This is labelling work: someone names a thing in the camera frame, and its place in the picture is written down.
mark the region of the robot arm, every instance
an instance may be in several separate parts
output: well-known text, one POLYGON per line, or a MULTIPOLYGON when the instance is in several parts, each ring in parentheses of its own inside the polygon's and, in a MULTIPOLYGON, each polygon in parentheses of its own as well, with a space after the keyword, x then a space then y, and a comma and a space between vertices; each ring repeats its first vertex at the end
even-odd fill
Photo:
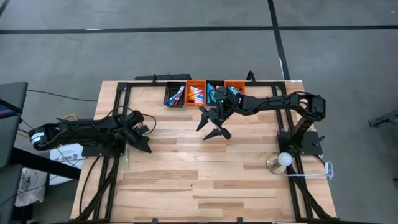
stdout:
POLYGON ((144 121, 139 111, 133 111, 127 117, 117 114, 101 120, 79 119, 59 123, 47 123, 28 132, 30 141, 36 150, 54 149, 62 144, 78 143, 84 146, 102 146, 113 150, 120 143, 129 145, 144 152, 151 153, 149 138, 143 136, 147 126, 138 127, 144 121))
POLYGON ((216 126, 204 140, 221 135, 230 139, 231 133, 223 128, 222 124, 233 113, 250 116, 260 111, 292 109, 302 116, 302 119, 290 130, 291 144, 293 147, 299 148, 304 132, 314 121, 321 121, 325 118, 325 99, 319 95, 304 92, 294 92, 286 96, 256 98, 243 95, 229 86, 218 88, 215 91, 215 98, 217 100, 216 109, 210 108, 207 111, 203 106, 200 107, 203 113, 197 131, 201 130, 209 120, 216 126))

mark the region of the wooden tabletop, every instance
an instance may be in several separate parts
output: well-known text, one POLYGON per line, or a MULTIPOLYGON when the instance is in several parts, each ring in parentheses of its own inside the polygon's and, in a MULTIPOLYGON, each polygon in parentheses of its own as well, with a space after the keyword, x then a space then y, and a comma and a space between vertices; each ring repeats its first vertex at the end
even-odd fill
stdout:
MULTIPOLYGON (((103 82, 95 119, 112 110, 118 82, 103 82)), ((286 87, 288 94, 304 91, 301 82, 286 81, 286 87)), ((155 116, 157 126, 149 135, 152 154, 130 147, 128 170, 125 157, 120 160, 112 222, 149 222, 152 218, 160 222, 234 222, 236 217, 254 222, 294 220, 287 178, 272 174, 266 167, 269 154, 279 151, 275 111, 246 117, 234 114, 223 125, 232 134, 229 141, 222 137, 203 141, 214 127, 209 124, 195 132, 201 115, 198 107, 168 108, 163 105, 164 93, 165 87, 131 90, 129 107, 155 116)), ((246 87, 246 94, 266 97, 272 96, 272 91, 266 86, 246 87)), ((295 111, 292 115, 296 123, 300 116, 295 111)), ((282 116, 288 127, 285 113, 282 116)), ((154 122, 146 118, 144 124, 152 128, 154 122)), ((81 189, 94 159, 84 162, 71 218, 78 216, 81 189)), ((306 174, 325 172, 313 156, 302 156, 302 160, 306 174)), ((101 166, 102 159, 88 180, 83 208, 96 193, 101 166)), ((317 202, 335 216, 326 177, 306 180, 317 202)), ((304 217, 302 195, 297 192, 304 217)), ((104 217, 107 195, 99 217, 104 217)))

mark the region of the orange bin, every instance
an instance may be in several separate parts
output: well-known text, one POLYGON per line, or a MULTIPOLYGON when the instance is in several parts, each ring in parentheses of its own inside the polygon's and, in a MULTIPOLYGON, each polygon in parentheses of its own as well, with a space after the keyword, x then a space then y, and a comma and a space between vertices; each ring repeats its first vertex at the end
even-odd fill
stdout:
POLYGON ((206 103, 206 80, 187 80, 185 89, 185 104, 188 106, 202 106, 206 103), (191 90, 191 86, 203 90, 203 103, 189 102, 188 94, 191 90))
POLYGON ((242 94, 246 94, 244 90, 244 81, 236 81, 236 80, 225 80, 225 87, 233 86, 235 89, 242 89, 242 94))

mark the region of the box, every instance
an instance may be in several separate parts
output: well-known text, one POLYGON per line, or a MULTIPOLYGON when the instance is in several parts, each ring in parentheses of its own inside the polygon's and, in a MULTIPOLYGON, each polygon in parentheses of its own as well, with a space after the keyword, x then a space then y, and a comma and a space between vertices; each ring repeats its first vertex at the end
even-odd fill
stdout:
MULTIPOLYGON (((181 86, 185 86, 185 82, 167 82, 166 84, 166 92, 164 94, 164 103, 170 99, 170 97, 174 96, 175 94, 178 93, 180 90, 181 86)), ((187 87, 184 88, 184 91, 182 92, 182 95, 180 97, 180 100, 178 101, 178 104, 176 105, 166 105, 168 107, 183 107, 184 106, 184 101, 185 101, 185 90, 187 87)))
MULTIPOLYGON (((207 80, 206 81, 206 88, 207 88, 207 84, 212 85, 214 88, 216 88, 216 86, 222 86, 225 87, 225 81, 223 80, 207 80)), ((210 103, 208 103, 208 100, 210 100, 210 96, 208 95, 208 91, 206 89, 206 104, 208 106, 216 106, 216 103, 214 101, 210 101, 210 103)))
POLYGON ((242 89, 241 93, 246 94, 246 91, 244 89, 244 81, 238 81, 238 80, 225 80, 225 87, 233 86, 235 89, 242 89))
POLYGON ((206 103, 206 80, 187 80, 187 89, 185 91, 185 104, 188 106, 203 106, 206 103), (203 103, 189 102, 188 94, 191 86, 203 90, 203 103))

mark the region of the white paper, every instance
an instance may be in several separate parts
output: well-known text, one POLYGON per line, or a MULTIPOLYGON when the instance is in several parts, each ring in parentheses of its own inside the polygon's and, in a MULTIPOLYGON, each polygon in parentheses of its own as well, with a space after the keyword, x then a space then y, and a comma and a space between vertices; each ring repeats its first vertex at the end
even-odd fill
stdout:
POLYGON ((46 172, 23 168, 15 206, 26 206, 36 201, 43 202, 46 178, 46 172))
MULTIPOLYGON (((81 169, 83 167, 83 157, 81 156, 81 152, 83 151, 83 146, 79 144, 69 144, 65 146, 60 146, 59 151, 57 149, 52 149, 50 151, 50 159, 53 161, 62 162, 68 166, 72 166, 70 163, 74 164, 74 167, 81 169)), ((66 177, 56 177, 50 174, 50 185, 54 186, 57 184, 62 184, 72 179, 66 177)))

